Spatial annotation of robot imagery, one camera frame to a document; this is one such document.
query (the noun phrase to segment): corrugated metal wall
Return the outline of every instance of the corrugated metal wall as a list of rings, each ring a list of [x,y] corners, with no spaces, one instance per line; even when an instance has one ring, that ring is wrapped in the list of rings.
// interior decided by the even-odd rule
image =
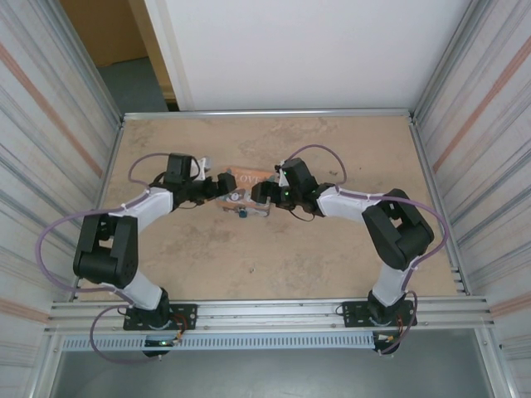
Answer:
[[[474,294],[531,394],[531,2],[490,2],[419,124]]]
[[[0,3],[0,396],[26,387],[54,289],[34,262],[41,229],[93,207],[119,117],[53,1]],[[50,234],[52,272],[72,282],[80,222]]]

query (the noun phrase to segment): wooden table surface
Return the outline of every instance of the wooden table surface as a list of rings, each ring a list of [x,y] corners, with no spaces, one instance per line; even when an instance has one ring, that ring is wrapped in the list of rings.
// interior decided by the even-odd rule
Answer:
[[[125,125],[105,206],[119,205],[141,188],[127,181],[130,164],[155,152],[190,153],[224,167],[273,170],[296,149],[321,143],[335,150],[348,170],[344,187],[360,192],[403,189],[431,204],[412,137],[403,117],[279,119],[155,119]],[[300,155],[318,182],[336,182],[341,169],[325,151]],[[141,163],[135,177],[151,181],[165,158]],[[439,228],[424,213],[440,239]],[[365,297],[381,268],[364,225],[336,218],[296,220],[271,208],[268,217],[240,219],[210,202],[177,209],[139,237],[139,268],[171,299],[314,299]],[[410,288],[420,295],[453,295],[455,284],[442,250],[422,263]],[[113,299],[85,294],[81,299]]]

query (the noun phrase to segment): metal grate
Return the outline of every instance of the metal grate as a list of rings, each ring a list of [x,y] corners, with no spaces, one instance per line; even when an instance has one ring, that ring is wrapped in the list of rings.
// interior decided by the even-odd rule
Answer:
[[[176,347],[144,348],[146,336],[98,336],[96,346],[102,351],[169,350],[264,350],[294,348],[374,348],[371,332],[312,333],[227,333],[188,334]],[[90,351],[87,336],[69,336],[63,351]]]

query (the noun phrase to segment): cardboard box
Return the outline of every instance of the cardboard box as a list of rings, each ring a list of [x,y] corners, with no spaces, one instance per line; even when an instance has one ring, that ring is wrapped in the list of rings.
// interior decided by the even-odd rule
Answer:
[[[275,173],[243,167],[227,167],[224,171],[232,174],[236,179],[236,190],[218,197],[217,205],[224,211],[236,213],[241,218],[253,215],[267,217],[270,210],[269,199],[263,205],[256,203],[251,200],[251,190],[258,182],[274,181]]]

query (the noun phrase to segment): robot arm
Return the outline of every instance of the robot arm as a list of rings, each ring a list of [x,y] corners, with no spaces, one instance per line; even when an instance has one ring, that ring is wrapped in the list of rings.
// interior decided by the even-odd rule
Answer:
[[[207,158],[196,161],[189,155],[172,153],[166,172],[158,175],[147,197],[123,210],[83,220],[74,258],[74,273],[95,284],[114,286],[126,296],[142,323],[154,328],[168,321],[169,301],[166,291],[150,282],[139,269],[138,235],[185,201],[200,206],[236,189],[234,177],[218,174],[217,182],[206,177]],[[113,238],[112,246],[101,241]]]
[[[365,223],[383,261],[378,281],[368,295],[368,309],[374,323],[389,323],[405,298],[405,284],[414,260],[426,252],[434,238],[420,212],[401,202],[380,201],[378,194],[371,199],[367,194],[336,188],[334,184],[318,184],[300,158],[292,158],[275,169],[279,182],[256,184],[251,194],[254,201],[265,203],[269,197],[281,209],[292,211],[301,206],[315,216],[336,216]],[[385,196],[407,198],[398,189]]]

